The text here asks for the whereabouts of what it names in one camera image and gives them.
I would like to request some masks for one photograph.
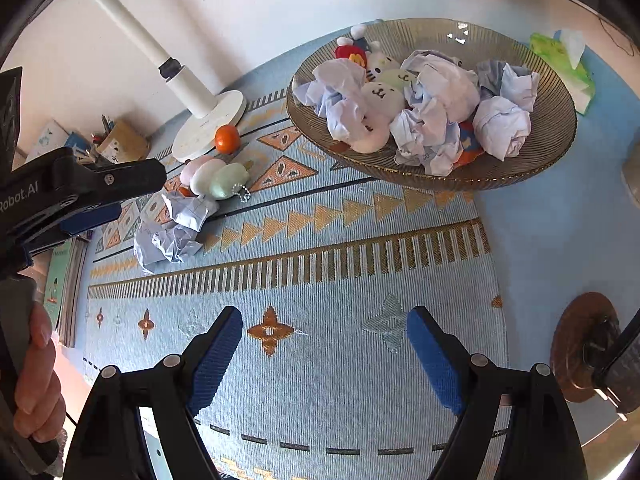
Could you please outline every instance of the finger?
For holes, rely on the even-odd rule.
[[[45,348],[51,339],[51,319],[39,303],[33,306],[29,320],[31,340],[38,348]]]
[[[53,412],[50,417],[44,423],[44,425],[33,434],[33,439],[36,442],[48,442],[58,436],[62,426],[65,423],[66,417],[66,404],[65,399],[62,396],[58,399],[56,407],[53,408]]]
[[[15,431],[27,438],[34,431],[38,431],[44,423],[49,419],[53,409],[56,407],[58,400],[60,399],[60,379],[53,372],[51,380],[49,381],[49,387],[47,391],[40,399],[40,402],[36,405],[33,413],[28,415],[23,410],[17,410],[14,416],[14,428]]]
[[[15,386],[15,403],[27,415],[33,413],[37,403],[46,393],[55,360],[56,348],[53,341],[50,340],[44,349],[29,345]]]

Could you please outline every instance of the orange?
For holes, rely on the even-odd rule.
[[[216,149],[220,153],[230,155],[240,147],[240,134],[238,133],[238,129],[232,124],[220,126],[216,131],[214,142],[216,143]]]

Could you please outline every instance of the wire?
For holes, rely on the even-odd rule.
[[[602,30],[604,30],[607,33],[607,36],[609,36],[611,38],[611,41],[613,41],[613,44],[616,47],[618,47],[620,50],[622,50],[622,52],[627,54],[629,57],[633,57],[633,56],[636,55],[636,51],[634,50],[634,42],[633,41],[629,40],[629,45],[631,46],[631,54],[629,54],[629,51],[625,47],[623,47],[622,45],[618,44],[618,42],[613,39],[613,36],[611,35],[611,33],[604,26],[604,21],[602,20],[602,18],[598,17],[598,19],[600,20],[600,26],[602,27]]]

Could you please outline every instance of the rug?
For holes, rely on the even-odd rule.
[[[231,304],[244,333],[212,405],[196,419],[221,472],[423,479],[456,419],[407,341],[406,314],[427,306],[470,352],[507,366],[491,248],[471,194],[375,180],[306,142],[286,116],[283,88],[312,48],[276,58],[236,87],[250,104],[233,160],[248,168],[251,200],[222,202],[191,260],[167,262],[155,276],[139,269],[131,249],[137,225],[168,221],[157,194],[124,203],[98,233],[85,377],[180,353]],[[278,71],[277,89],[256,94],[261,74],[273,80]],[[154,136],[169,190],[182,169],[170,145],[187,117]],[[501,411],[481,478],[493,477],[507,424]]]

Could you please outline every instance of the round basket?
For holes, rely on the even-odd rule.
[[[473,191],[508,186],[532,177],[558,161],[571,146],[577,126],[574,101],[558,74],[525,45],[488,28],[436,18],[375,23],[367,27],[366,38],[380,41],[382,50],[398,61],[416,49],[433,49],[460,58],[466,70],[474,70],[478,62],[487,59],[504,60],[514,66],[526,65],[540,74],[538,97],[531,114],[531,133],[518,156],[501,162],[485,153],[449,176],[432,176],[424,174],[422,166],[396,164],[396,144],[392,138],[382,150],[368,155],[356,153],[332,139],[326,120],[317,117],[313,107],[296,102],[289,85],[287,111],[293,123],[307,139],[344,164],[403,186]],[[336,46],[335,40],[331,41],[307,57],[296,72],[299,80],[313,80],[313,69],[333,59]]]

